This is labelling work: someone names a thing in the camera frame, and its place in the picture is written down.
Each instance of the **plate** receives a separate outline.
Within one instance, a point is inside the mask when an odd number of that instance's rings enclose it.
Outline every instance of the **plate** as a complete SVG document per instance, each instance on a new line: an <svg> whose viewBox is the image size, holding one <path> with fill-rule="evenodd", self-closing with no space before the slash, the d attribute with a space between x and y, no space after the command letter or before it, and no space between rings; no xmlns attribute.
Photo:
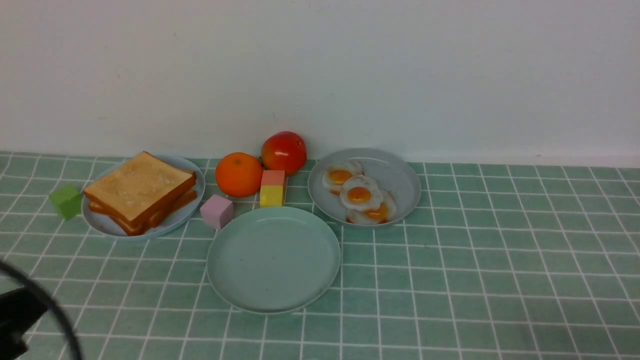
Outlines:
<svg viewBox="0 0 640 360"><path fill-rule="evenodd" d="M174 211L171 215L169 215L158 227L154 227L149 229L142 235L137 236L128 236L124 230L120 228L120 226L116 225L108 216L96 214L89 210L89 199L83 197L82 200L82 215L84 219L89 223L94 230L109 236L115 236L117 238L123 238L128 240L147 240L151 238L157 238L158 236L162 236L164 234L170 233L173 230L176 230L180 225L184 224L193 213L198 209L198 205L204 196L204 175L200 168L198 168L194 163L189 160L180 158L178 156L169 156L169 155L154 155L158 159L164 161L165 163L177 167L177 168L185 168L189 170L193 170L196 173L196 185L192 187L194 191L198 194L198 197L191 201L188 205L183 206L177 211ZM123 163L113 165L112 167L105 170L100 177L105 176L106 174L114 171Z"/></svg>
<svg viewBox="0 0 640 360"><path fill-rule="evenodd" d="M322 186L324 171L331 165L357 160L366 176L373 178L381 189L391 193L396 201L396 217L384 224L357 225L346 222L347 209L340 199ZM422 190L420 179L413 169L397 156L377 149L346 149L327 155L318 161L309 174L308 190L316 206L336 222L355 227L392 225L409 215L418 205Z"/></svg>
<svg viewBox="0 0 640 360"><path fill-rule="evenodd" d="M207 256L207 276L232 306L258 314L295 311L329 288L340 245L319 217L297 208L261 208L228 223Z"/></svg>

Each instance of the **cube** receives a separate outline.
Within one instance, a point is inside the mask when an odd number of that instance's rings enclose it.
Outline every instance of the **cube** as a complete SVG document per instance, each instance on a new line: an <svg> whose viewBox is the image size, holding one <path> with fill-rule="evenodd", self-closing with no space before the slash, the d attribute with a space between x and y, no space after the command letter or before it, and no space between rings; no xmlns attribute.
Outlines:
<svg viewBox="0 0 640 360"><path fill-rule="evenodd" d="M200 207L205 224L222 229L234 218L234 203L219 195L213 195Z"/></svg>
<svg viewBox="0 0 640 360"><path fill-rule="evenodd" d="M273 185L282 186L285 184L284 170L265 170L262 172L261 186Z"/></svg>
<svg viewBox="0 0 640 360"><path fill-rule="evenodd" d="M82 194L72 184L50 193L49 200L65 220L70 220L82 212Z"/></svg>
<svg viewBox="0 0 640 360"><path fill-rule="evenodd" d="M263 185L260 187L260 207L283 206L284 187L276 185Z"/></svg>

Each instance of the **fried egg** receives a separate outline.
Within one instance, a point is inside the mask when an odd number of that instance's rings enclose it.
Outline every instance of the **fried egg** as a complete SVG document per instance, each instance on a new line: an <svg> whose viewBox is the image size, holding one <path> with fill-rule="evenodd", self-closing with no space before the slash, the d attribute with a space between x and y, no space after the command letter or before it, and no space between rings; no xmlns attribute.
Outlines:
<svg viewBox="0 0 640 360"><path fill-rule="evenodd" d="M340 192L340 203L357 211L378 209L384 197L374 179L364 175L355 175L344 182Z"/></svg>
<svg viewBox="0 0 640 360"><path fill-rule="evenodd" d="M392 220L397 213L397 206L394 198L390 193L382 190L384 201L376 210L357 211L353 209L347 210L347 222L358 225L376 225L384 224Z"/></svg>
<svg viewBox="0 0 640 360"><path fill-rule="evenodd" d="M354 175L362 175L362 165L355 160L347 160L328 167L322 176L322 186L334 195L340 195L342 185Z"/></svg>

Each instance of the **red apple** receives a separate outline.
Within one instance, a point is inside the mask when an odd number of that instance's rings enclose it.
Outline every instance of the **red apple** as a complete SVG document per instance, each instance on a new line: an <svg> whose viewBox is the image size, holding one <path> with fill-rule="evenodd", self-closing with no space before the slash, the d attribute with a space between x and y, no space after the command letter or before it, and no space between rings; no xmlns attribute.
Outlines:
<svg viewBox="0 0 640 360"><path fill-rule="evenodd" d="M282 131L262 145L262 163L267 170L284 170L287 176L295 174L307 162L307 147L300 135Z"/></svg>

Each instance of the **tangerine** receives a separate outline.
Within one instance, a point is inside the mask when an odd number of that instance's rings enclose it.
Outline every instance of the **tangerine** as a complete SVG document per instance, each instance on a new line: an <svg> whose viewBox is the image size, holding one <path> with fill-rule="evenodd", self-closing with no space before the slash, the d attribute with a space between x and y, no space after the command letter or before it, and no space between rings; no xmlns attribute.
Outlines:
<svg viewBox="0 0 640 360"><path fill-rule="evenodd" d="M255 157L234 152L216 166L216 183L223 193L233 197L251 196L260 190L262 165Z"/></svg>

